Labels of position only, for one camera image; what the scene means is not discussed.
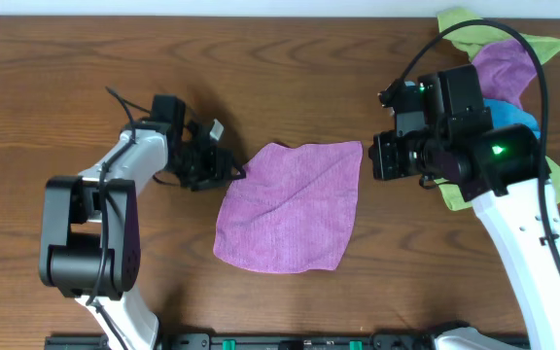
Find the purple microfiber cloth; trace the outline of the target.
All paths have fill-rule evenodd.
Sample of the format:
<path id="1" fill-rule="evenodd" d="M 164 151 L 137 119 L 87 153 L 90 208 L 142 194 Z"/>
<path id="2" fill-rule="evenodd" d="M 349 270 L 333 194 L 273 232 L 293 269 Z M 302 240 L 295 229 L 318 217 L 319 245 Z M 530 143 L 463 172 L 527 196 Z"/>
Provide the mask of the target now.
<path id="1" fill-rule="evenodd" d="M 359 141 L 264 146 L 227 190 L 214 255 L 261 273 L 337 269 L 356 220 L 362 157 Z"/>

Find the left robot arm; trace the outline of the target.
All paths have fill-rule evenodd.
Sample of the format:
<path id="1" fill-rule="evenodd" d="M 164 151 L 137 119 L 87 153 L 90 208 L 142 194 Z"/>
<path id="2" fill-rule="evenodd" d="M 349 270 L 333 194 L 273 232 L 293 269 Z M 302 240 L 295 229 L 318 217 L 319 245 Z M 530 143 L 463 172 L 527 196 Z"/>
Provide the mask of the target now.
<path id="1" fill-rule="evenodd" d="M 160 172 L 177 186 L 211 190 L 245 178 L 221 147 L 218 120 L 203 122 L 175 95 L 157 94 L 130 118 L 116 145 L 75 176 L 46 183 L 39 276 L 89 311 L 101 335 L 52 335 L 48 349 L 207 349 L 203 334 L 167 334 L 137 287 L 141 238 L 137 199 Z"/>

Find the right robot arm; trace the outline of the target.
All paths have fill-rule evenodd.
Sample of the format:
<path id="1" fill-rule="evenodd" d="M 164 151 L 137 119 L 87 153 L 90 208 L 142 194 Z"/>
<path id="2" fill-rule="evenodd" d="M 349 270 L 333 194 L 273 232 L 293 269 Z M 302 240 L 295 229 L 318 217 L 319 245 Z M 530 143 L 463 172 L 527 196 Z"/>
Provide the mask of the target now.
<path id="1" fill-rule="evenodd" d="M 472 65 L 397 79 L 379 100 L 395 127 L 368 150 L 374 178 L 457 186 L 497 248 L 531 348 L 560 349 L 560 214 L 534 131 L 495 127 Z"/>

